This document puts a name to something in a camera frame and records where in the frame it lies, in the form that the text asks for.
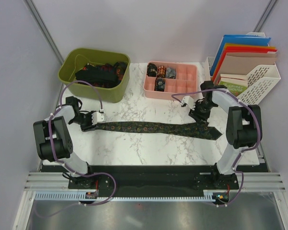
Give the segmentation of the dark green leaf-patterned tie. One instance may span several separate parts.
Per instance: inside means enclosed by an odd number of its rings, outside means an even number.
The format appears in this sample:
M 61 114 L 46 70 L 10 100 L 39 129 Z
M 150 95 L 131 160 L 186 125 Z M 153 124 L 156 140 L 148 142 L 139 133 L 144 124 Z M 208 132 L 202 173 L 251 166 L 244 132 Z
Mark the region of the dark green leaf-patterned tie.
M 222 133 L 215 127 L 208 126 L 206 123 L 196 122 L 187 124 L 167 124 L 141 121 L 106 122 L 98 124 L 96 129 L 124 133 L 159 133 L 206 140 L 217 140 L 222 136 Z

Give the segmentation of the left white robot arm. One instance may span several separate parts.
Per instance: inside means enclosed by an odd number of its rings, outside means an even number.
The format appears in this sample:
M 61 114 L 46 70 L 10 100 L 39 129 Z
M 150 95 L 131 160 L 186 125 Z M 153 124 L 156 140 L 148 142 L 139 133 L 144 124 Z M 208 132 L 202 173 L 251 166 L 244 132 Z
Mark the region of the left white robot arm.
M 84 188 L 92 188 L 96 177 L 91 174 L 89 164 L 78 157 L 67 125 L 78 124 L 83 132 L 95 130 L 98 123 L 105 121 L 103 110 L 83 112 L 82 101 L 70 96 L 65 104 L 59 105 L 54 114 L 33 123 L 38 156 L 43 161 L 56 162 L 79 177 Z

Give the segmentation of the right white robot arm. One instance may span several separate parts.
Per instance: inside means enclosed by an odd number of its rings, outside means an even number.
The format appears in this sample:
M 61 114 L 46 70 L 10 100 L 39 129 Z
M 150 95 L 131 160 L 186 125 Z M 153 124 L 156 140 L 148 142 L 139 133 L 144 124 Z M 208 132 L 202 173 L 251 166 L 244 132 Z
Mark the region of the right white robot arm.
M 210 176 L 214 188 L 222 188 L 228 182 L 228 175 L 235 173 L 240 157 L 246 151 L 257 148 L 262 139 L 261 109 L 258 105 L 247 105 L 233 95 L 225 86 L 214 85 L 212 81 L 201 84 L 202 99 L 194 103 L 189 112 L 198 123 L 206 123 L 212 108 L 220 107 L 228 115 L 226 139 L 228 145 L 216 163 L 218 172 Z

